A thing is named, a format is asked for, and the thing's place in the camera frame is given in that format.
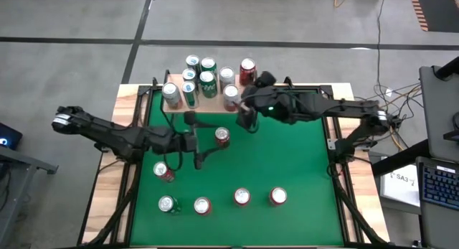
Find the green tabletop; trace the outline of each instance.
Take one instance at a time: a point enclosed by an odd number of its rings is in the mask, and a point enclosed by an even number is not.
[[[161,93],[155,93],[150,125],[166,125],[160,112]],[[235,114],[198,114],[201,121],[229,129],[231,145],[210,155],[201,170],[194,169],[193,155],[172,183],[153,174],[162,156],[146,153],[131,236],[131,245],[342,245],[339,215],[328,163],[321,121],[289,126],[260,118],[260,129],[250,134],[236,123]],[[175,126],[186,129],[183,115]],[[215,147],[215,128],[197,131],[199,148]],[[168,155],[176,167],[178,156]],[[249,189],[249,205],[238,207],[233,193]],[[282,187],[288,194],[284,205],[274,207],[269,191]],[[168,194],[178,199],[178,215],[163,213],[158,200]],[[194,211],[197,197],[208,197],[212,212]]]

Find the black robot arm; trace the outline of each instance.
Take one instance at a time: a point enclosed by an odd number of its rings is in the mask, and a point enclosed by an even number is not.
[[[350,161],[355,148],[370,136],[388,132],[386,113],[378,101],[333,100],[323,94],[274,86],[275,78],[263,72],[254,85],[245,88],[237,123],[250,132],[256,131],[257,113],[280,122],[314,121],[322,117],[358,118],[360,125],[347,138],[334,142],[330,150],[336,163]]]
[[[63,134],[80,134],[102,150],[110,148],[124,161],[141,160],[143,152],[155,154],[190,152],[196,150],[196,139],[190,133],[174,133],[166,126],[137,127],[121,126],[86,113],[78,106],[60,106],[52,128]]]

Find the concrete floor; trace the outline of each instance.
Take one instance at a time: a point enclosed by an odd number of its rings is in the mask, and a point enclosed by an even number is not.
[[[145,1],[0,0],[0,37],[133,39]],[[347,0],[333,9],[333,0],[153,0],[143,39],[376,44],[380,2]],[[383,44],[459,44],[459,34],[422,31],[410,0],[386,0],[381,25]],[[109,118],[130,51],[121,44],[0,42],[0,121],[24,133],[20,151],[60,165],[55,176],[38,173],[34,179],[14,245],[75,245],[100,153],[83,137],[54,133],[51,121],[59,105],[81,105]],[[279,79],[347,82],[354,95],[374,94],[375,50],[141,45],[129,83],[162,80],[165,69],[181,72],[191,53],[231,67],[253,57],[259,69]],[[381,83],[392,89],[416,83],[420,66],[443,65],[457,55],[382,50]],[[423,111],[412,107],[415,117],[400,131],[408,144],[426,137]],[[397,152],[390,140],[374,150]],[[419,239],[412,215],[384,215],[391,241],[408,245]]]

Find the white paper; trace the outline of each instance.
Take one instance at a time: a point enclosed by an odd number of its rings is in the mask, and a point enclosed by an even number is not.
[[[419,207],[417,167],[408,165],[385,174],[381,181],[381,196]]]
[[[391,96],[392,96],[392,89],[387,88],[387,89],[386,89],[386,95],[387,95],[388,97],[391,97]]]

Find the silver soda can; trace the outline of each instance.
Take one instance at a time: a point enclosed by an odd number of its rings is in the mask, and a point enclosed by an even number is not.
[[[239,90],[235,85],[229,84],[223,90],[223,107],[226,111],[236,111],[235,103],[239,102]]]
[[[163,97],[171,109],[180,109],[183,106],[179,88],[173,83],[166,83],[163,86]]]
[[[181,91],[183,92],[186,104],[190,109],[194,109],[199,106],[198,96],[196,94],[196,85],[194,82],[185,81],[181,86]]]
[[[220,83],[220,93],[223,93],[224,87],[230,84],[236,83],[235,72],[230,67],[223,67],[220,70],[219,83]]]

